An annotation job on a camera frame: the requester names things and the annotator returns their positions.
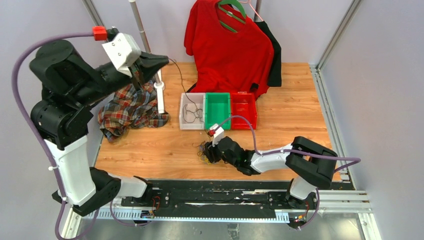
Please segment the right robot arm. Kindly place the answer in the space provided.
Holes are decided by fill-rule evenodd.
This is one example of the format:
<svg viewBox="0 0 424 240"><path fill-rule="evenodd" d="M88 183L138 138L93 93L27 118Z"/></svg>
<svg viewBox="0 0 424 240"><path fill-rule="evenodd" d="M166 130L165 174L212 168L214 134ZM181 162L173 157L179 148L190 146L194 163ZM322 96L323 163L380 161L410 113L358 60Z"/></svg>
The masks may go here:
<svg viewBox="0 0 424 240"><path fill-rule="evenodd" d="M303 136L296 136L292 143L267 151L243 149L226 136L217 143L204 143L202 155L211 164L223 161L247 176L291 169L297 176L290 181L285 200L294 209L303 205L315 189L331 186L338 157L333 150Z"/></svg>

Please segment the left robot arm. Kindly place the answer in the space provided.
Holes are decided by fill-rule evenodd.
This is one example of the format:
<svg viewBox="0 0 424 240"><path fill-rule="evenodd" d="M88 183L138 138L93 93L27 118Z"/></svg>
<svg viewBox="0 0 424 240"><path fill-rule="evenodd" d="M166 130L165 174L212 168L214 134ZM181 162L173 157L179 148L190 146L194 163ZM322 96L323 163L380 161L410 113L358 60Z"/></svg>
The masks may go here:
<svg viewBox="0 0 424 240"><path fill-rule="evenodd" d="M136 54L134 73L119 72L112 63L97 68L84 61L65 39L44 43L30 62L42 83L42 99L30 118L57 164L63 187L52 196L65 197L80 216L86 216L117 197L128 197L142 207L153 201L153 186L145 179L112 175L88 161L88 123L92 108L113 92L140 78L151 78L167 65L168 57Z"/></svg>

